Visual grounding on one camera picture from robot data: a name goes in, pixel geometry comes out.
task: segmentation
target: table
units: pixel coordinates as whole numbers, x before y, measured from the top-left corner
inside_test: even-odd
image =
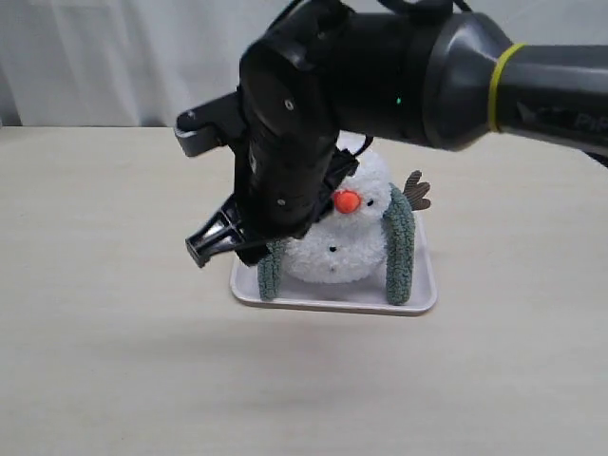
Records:
[[[608,171],[509,137],[374,146],[432,185],[419,318],[250,309],[231,255],[199,270],[227,149],[1,129],[0,454],[604,454]]]

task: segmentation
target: white fluffy plush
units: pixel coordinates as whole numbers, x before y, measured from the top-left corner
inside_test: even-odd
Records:
[[[341,138],[338,147],[356,151],[360,141]],[[354,176],[338,190],[357,193],[361,204],[352,213],[333,211],[301,240],[286,247],[283,268],[291,276],[312,283],[347,283],[371,275],[387,256],[382,219],[390,205],[390,171],[368,149],[359,157]]]

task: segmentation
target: orange beak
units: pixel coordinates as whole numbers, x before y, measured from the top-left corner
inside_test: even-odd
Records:
[[[335,192],[333,205],[342,214],[352,214],[361,205],[361,197],[351,190]]]

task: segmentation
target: yellow ring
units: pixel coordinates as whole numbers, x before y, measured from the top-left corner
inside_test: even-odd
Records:
[[[490,80],[490,93],[487,100],[487,121],[490,126],[490,130],[494,133],[500,133],[501,129],[498,127],[498,122],[496,119],[496,111],[498,104],[498,84],[501,81],[501,76],[503,76],[504,67],[508,63],[509,59],[521,48],[525,46],[524,43],[519,43],[517,45],[511,46],[503,55],[501,55],[494,67],[494,72],[492,73],[492,79]]]

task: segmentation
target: black cable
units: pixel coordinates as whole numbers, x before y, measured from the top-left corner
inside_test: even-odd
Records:
[[[466,3],[465,0],[454,0],[454,5],[460,8],[462,12],[473,12],[473,9]]]
[[[280,23],[283,19],[285,19],[287,16],[289,16],[293,10],[295,10],[300,3],[302,3],[304,0],[292,0],[292,2],[285,7],[285,9],[276,17],[276,19],[272,22],[272,24],[268,27],[268,30],[272,29],[274,26],[276,26],[278,23]]]
[[[378,3],[388,10],[391,10],[395,14],[406,15],[411,13],[416,8],[416,4],[407,2],[406,0],[378,0]],[[427,0],[429,7],[441,6],[442,8],[446,3],[453,3],[462,12],[472,12],[473,9],[466,3],[466,0]]]
[[[373,143],[373,137],[372,136],[366,136],[365,137],[365,141],[363,142],[363,145],[361,145],[361,147],[359,148],[359,150],[357,150],[354,154],[352,154],[354,157],[358,157],[360,156],[363,152],[365,152],[366,150],[368,150],[368,147],[371,146],[371,143]]]

